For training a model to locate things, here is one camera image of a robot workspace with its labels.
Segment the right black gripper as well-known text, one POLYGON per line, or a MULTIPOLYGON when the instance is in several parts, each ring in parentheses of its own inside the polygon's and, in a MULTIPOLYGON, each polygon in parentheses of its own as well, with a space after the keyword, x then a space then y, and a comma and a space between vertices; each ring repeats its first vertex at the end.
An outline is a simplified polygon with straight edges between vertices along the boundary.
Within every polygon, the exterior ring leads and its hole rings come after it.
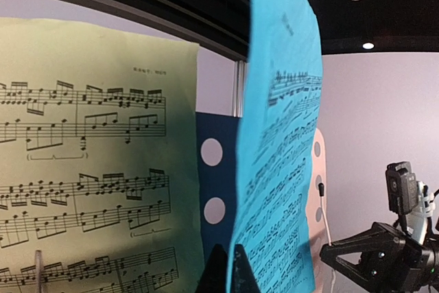
POLYGON ((369 292, 415 292, 436 286, 436 238, 423 245, 385 223, 325 244, 320 259, 369 292))

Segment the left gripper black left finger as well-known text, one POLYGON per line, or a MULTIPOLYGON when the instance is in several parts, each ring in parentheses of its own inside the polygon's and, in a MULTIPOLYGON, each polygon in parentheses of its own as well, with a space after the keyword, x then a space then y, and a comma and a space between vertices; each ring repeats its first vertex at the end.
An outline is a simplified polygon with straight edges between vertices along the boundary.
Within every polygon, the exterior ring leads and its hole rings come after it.
POLYGON ((228 255, 221 244, 214 245, 195 293, 225 293, 228 255))

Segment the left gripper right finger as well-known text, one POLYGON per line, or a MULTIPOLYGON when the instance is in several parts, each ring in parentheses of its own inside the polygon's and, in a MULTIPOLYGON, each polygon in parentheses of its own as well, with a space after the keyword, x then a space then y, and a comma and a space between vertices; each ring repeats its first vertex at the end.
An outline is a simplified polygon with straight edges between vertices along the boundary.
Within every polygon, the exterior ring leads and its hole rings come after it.
POLYGON ((235 244, 233 253, 232 279, 230 285, 232 293, 260 293, 244 246, 235 244))

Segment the pink music stand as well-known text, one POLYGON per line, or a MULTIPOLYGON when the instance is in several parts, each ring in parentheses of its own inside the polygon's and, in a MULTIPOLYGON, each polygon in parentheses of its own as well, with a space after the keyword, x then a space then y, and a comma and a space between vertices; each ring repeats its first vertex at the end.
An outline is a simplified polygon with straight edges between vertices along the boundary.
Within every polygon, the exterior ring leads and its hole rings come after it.
POLYGON ((245 161, 235 148, 253 133, 239 133, 236 117, 198 113, 200 199, 205 207, 220 201, 217 224, 202 218, 205 261, 216 244, 228 255, 230 291, 235 244, 244 246, 261 292, 321 292, 324 241, 318 188, 312 183, 318 159, 311 143, 320 139, 314 119, 299 119, 276 135, 264 150, 250 149, 245 161))

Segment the yellow sheet music page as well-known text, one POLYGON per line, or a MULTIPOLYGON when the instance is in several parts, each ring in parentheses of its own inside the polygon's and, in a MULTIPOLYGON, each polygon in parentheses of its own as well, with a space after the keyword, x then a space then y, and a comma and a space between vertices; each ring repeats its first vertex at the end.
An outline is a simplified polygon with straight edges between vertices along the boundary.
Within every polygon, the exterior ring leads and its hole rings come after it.
POLYGON ((195 43, 1 20, 1 291, 194 292, 195 43))

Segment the blue sheet music page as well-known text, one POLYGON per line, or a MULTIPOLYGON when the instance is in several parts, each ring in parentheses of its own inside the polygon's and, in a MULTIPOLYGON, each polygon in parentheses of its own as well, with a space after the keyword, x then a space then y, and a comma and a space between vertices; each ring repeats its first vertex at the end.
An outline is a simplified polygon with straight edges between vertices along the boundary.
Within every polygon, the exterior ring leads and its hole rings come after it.
POLYGON ((322 52, 308 0, 251 0, 248 76, 236 147, 242 245, 261 292, 315 288, 306 204, 322 52))

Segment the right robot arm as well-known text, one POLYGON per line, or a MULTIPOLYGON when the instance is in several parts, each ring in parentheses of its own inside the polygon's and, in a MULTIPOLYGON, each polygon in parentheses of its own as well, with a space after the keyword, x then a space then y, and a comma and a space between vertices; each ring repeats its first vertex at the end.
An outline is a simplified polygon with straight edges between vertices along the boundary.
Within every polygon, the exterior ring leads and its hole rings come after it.
POLYGON ((320 259, 367 292, 438 289, 438 236, 424 244, 393 227, 375 222, 367 231, 325 244, 320 259))

